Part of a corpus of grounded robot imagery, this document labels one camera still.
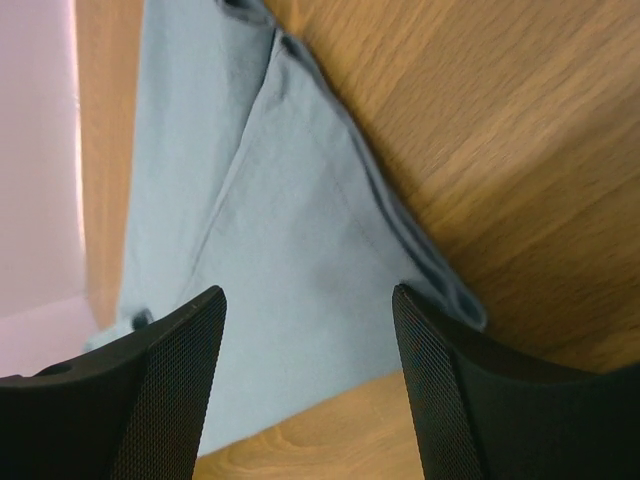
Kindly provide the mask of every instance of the light blue cloth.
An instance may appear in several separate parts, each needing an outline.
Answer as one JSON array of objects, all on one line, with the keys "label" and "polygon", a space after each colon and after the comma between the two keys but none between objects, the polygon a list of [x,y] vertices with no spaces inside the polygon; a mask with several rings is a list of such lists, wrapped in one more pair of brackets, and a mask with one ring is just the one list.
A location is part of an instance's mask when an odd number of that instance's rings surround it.
[{"label": "light blue cloth", "polygon": [[201,454],[400,368],[399,282],[486,324],[260,2],[146,1],[133,165],[116,324],[90,348],[220,285]]}]

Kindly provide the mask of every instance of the light blue fabric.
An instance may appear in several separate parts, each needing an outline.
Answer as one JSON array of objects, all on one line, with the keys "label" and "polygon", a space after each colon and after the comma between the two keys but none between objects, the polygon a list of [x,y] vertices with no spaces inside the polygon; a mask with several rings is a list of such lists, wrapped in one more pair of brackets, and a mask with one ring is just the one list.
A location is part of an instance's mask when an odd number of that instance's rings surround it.
[{"label": "light blue fabric", "polygon": [[400,368],[400,282],[486,324],[258,2],[146,1],[125,248],[116,325],[90,348],[144,308],[227,295],[201,454]]}]

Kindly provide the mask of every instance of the wooden panel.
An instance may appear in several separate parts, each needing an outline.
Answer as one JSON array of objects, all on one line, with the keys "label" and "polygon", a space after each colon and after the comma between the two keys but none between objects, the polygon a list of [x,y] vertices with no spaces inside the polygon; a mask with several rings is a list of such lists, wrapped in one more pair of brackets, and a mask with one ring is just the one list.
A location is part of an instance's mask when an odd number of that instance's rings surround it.
[{"label": "wooden panel", "polygon": [[595,370],[640,359],[640,4],[267,3],[493,336]]},{"label": "wooden panel", "polygon": [[143,0],[76,0],[87,282],[113,323],[129,202]]},{"label": "wooden panel", "polygon": [[203,457],[193,478],[422,479],[402,374],[370,382]]}]

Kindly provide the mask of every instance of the black mesh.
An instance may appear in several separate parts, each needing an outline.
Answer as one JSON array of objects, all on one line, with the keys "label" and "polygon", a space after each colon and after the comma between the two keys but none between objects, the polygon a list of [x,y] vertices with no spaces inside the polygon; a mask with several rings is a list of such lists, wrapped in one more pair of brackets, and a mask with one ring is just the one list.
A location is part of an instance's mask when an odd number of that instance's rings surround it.
[{"label": "black mesh", "polygon": [[222,337],[224,302],[216,296],[150,349],[109,479],[191,479]]},{"label": "black mesh", "polygon": [[429,480],[482,479],[452,357],[420,315],[396,291],[396,336],[425,475]]}]

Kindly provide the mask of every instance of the folded cloth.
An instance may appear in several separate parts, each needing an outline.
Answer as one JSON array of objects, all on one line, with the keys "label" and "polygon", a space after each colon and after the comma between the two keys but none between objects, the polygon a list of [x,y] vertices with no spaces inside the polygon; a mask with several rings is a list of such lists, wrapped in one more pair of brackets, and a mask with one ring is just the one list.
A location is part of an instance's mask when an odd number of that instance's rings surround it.
[{"label": "folded cloth", "polygon": [[132,182],[116,323],[89,348],[220,285],[201,454],[400,368],[400,282],[486,325],[307,49],[258,0],[146,1]]}]

